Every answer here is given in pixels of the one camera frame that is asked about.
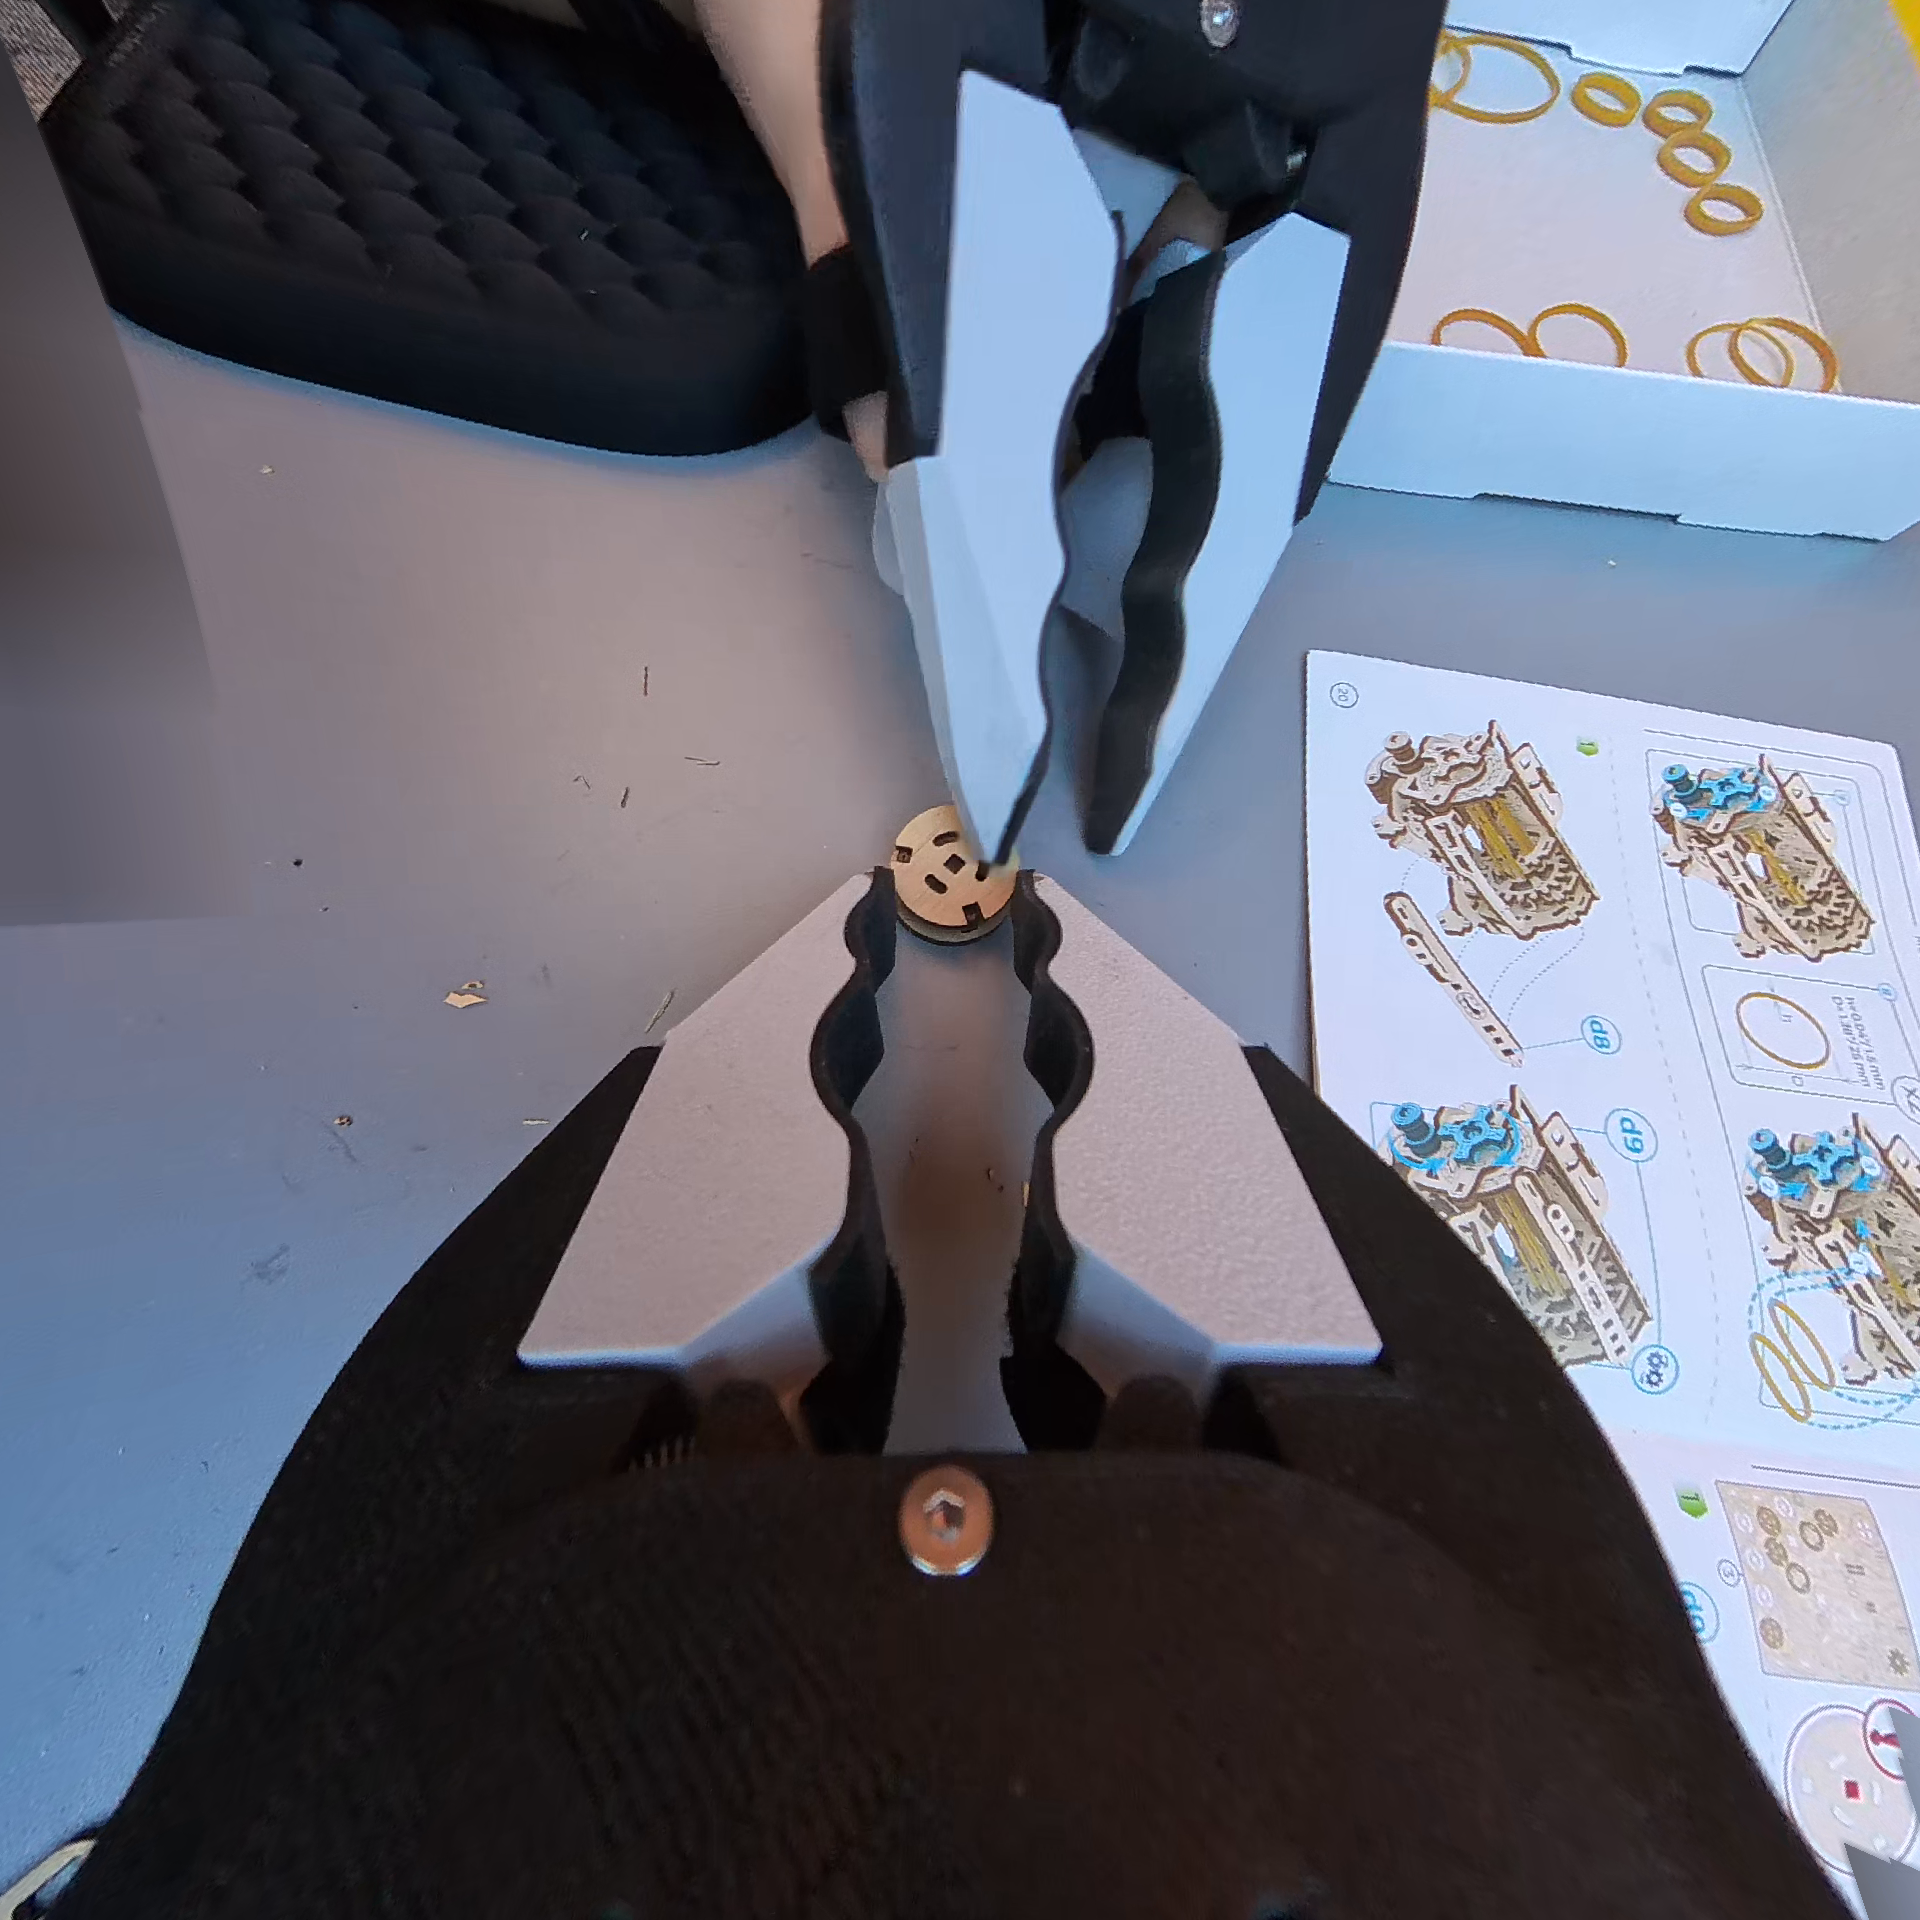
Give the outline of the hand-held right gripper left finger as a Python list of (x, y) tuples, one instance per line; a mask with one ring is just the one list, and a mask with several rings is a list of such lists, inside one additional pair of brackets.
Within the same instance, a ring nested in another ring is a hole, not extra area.
[(522, 1362), (757, 1381), (813, 1447), (882, 1449), (903, 1304), (852, 1105), (893, 960), (897, 881), (856, 874), (668, 1034)]

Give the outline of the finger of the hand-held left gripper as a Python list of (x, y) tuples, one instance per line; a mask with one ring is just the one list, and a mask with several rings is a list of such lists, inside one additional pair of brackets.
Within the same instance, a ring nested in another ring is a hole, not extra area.
[(1049, 737), (1066, 417), (1114, 316), (1121, 234), (1056, 104), (959, 86), (941, 429), (881, 500), (951, 794), (1009, 856)]
[(1292, 537), (1347, 261), (1345, 232), (1289, 212), (1145, 302), (1151, 490), (1095, 736), (1092, 853), (1131, 842)]

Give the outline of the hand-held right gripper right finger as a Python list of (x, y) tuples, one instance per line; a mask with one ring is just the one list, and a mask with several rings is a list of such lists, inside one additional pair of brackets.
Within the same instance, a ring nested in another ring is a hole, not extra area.
[(1235, 1364), (1375, 1359), (1235, 1030), (1056, 879), (1018, 879), (1013, 928), (1025, 1062), (1049, 1101), (1001, 1359), (1027, 1447), (1091, 1444), (1143, 1376), (1205, 1408)]

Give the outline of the notched round wooden disc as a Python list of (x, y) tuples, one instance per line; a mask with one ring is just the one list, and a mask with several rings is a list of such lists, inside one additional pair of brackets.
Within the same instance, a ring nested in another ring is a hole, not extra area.
[(897, 837), (897, 900), (912, 903), (937, 920), (961, 920), (963, 903), (995, 911), (1016, 895), (1018, 856), (995, 866), (977, 856), (970, 837), (948, 805), (928, 807)]

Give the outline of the grey desk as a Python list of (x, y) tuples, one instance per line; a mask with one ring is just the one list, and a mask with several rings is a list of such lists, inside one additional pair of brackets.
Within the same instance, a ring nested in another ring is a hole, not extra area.
[[(615, 460), (124, 341), (233, 911), (4, 930), (4, 1881), (125, 1792), (395, 1289), (944, 794), (840, 444)], [(1330, 486), (1116, 862), (1072, 786), (1109, 649), (1056, 637), (1021, 853), (1306, 1069), (1311, 649), (1876, 737), (1916, 784), (1916, 599), (1916, 532)]]

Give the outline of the person's left hand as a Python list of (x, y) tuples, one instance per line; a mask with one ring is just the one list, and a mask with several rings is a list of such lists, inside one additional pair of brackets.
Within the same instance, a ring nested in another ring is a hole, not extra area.
[(695, 1), (712, 55), (776, 167), (801, 230), (808, 394), (818, 425), (852, 446), (872, 479), (888, 462), (888, 356), (849, 239), (825, 142), (818, 1)]

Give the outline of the illustrated instruction booklet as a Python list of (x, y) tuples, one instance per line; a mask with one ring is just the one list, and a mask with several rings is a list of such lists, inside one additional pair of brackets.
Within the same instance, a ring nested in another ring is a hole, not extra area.
[(1811, 1853), (1916, 1866), (1916, 845), (1892, 746), (1308, 660), (1322, 1096), (1524, 1310)]

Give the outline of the white cardboard box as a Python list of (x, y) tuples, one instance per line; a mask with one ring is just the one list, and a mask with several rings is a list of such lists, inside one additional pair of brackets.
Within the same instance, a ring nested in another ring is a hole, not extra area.
[(1332, 477), (1773, 534), (1887, 538), (1916, 522), (1916, 4), (1450, 4), (1445, 30), (1732, 81), (1840, 386), (1408, 342), (1394, 328), (1404, 284)]

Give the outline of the cluster of tan rubber rings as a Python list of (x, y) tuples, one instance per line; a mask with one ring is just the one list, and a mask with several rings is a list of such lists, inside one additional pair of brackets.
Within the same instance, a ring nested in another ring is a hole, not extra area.
[(1442, 30), (1400, 338), (1836, 392), (1732, 81)]

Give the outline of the black bumpy pad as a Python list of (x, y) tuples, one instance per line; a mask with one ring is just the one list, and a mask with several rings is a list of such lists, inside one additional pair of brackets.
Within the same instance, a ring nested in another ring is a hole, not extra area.
[(41, 119), (107, 303), (585, 447), (810, 410), (792, 206), (658, 4), (132, 4)]

